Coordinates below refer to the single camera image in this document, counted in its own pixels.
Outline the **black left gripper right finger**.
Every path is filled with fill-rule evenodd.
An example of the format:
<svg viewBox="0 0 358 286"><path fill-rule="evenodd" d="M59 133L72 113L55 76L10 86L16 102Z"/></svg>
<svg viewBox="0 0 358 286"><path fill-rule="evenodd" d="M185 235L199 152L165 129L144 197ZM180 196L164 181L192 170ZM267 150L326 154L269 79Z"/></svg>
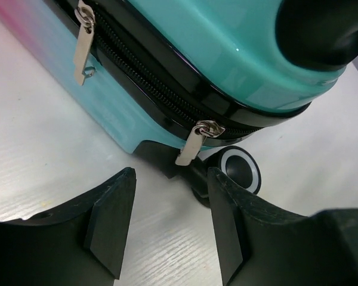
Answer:
<svg viewBox="0 0 358 286"><path fill-rule="evenodd" d="M217 168L208 191L224 285L358 285L358 208L301 216Z"/></svg>

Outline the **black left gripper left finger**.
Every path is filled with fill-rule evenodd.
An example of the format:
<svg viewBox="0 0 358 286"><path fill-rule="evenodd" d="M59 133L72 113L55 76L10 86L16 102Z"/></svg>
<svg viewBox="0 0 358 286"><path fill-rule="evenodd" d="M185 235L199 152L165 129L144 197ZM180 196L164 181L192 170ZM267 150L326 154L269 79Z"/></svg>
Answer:
<svg viewBox="0 0 358 286"><path fill-rule="evenodd" d="M0 285L113 285L136 190L127 167L29 219L0 222Z"/></svg>

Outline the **pink and teal suitcase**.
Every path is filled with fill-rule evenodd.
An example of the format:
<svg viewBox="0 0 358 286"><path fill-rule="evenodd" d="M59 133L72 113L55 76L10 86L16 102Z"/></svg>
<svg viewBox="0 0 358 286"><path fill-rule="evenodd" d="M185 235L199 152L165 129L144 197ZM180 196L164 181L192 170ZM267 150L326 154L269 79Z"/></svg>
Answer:
<svg viewBox="0 0 358 286"><path fill-rule="evenodd" d="M126 152L209 205L237 143L306 111L358 56L358 1L0 1L0 20Z"/></svg>

